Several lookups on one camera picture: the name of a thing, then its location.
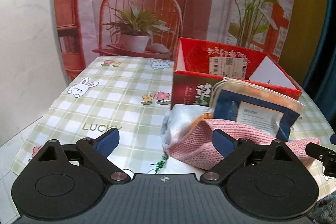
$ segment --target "checkered tablecloth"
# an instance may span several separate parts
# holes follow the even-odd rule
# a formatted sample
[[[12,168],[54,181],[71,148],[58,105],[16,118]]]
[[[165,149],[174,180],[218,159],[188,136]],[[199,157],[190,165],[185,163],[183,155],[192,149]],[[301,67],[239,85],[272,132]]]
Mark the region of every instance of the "checkered tablecloth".
[[[75,143],[83,137],[96,138],[108,128],[116,127],[120,143],[108,159],[121,169],[135,173],[150,171],[150,164],[161,160],[163,155],[160,128],[164,114],[170,109],[173,62],[165,62],[160,65],[137,57],[97,58],[40,119],[12,170],[19,174],[49,139],[58,139],[62,144]],[[84,78],[89,78],[88,85],[99,84],[75,98],[68,91]],[[329,141],[334,132],[315,103],[305,92],[300,102],[305,111],[293,126],[290,138],[317,137],[323,146],[336,150]],[[336,190],[336,180],[323,175],[320,162],[315,161],[309,171],[319,185],[319,198]]]

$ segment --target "crosshair symbol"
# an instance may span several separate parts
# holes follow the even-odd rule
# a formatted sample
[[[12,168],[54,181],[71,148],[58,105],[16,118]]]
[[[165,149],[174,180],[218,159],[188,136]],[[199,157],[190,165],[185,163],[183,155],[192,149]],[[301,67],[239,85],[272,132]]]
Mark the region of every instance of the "crosshair symbol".
[[[166,182],[167,180],[170,180],[170,178],[169,177],[162,177],[162,178],[160,178],[160,180]]]

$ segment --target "bunny ear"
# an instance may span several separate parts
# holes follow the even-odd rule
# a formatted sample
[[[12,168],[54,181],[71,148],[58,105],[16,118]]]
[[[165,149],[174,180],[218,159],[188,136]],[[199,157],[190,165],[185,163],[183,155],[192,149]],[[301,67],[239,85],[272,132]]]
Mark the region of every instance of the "bunny ear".
[[[98,82],[92,82],[92,83],[88,84],[87,86],[88,86],[89,88],[93,88],[94,86],[97,86],[97,85],[99,85]]]
[[[86,85],[88,82],[90,81],[89,78],[83,78],[80,83],[83,84],[83,85]]]

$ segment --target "white flower pot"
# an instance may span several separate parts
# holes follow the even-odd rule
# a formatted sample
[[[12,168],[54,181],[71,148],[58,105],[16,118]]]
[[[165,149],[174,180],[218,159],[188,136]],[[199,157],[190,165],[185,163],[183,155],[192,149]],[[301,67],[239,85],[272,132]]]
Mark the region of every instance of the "white flower pot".
[[[122,34],[120,43],[124,46],[124,50],[131,52],[145,52],[149,37],[137,37],[135,35]]]

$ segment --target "blue curtain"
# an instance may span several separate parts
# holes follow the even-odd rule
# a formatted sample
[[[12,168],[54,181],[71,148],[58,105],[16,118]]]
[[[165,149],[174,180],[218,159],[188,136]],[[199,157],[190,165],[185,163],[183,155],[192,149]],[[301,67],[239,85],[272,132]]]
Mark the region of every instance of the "blue curtain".
[[[324,27],[302,85],[336,129],[336,0],[328,0]]]

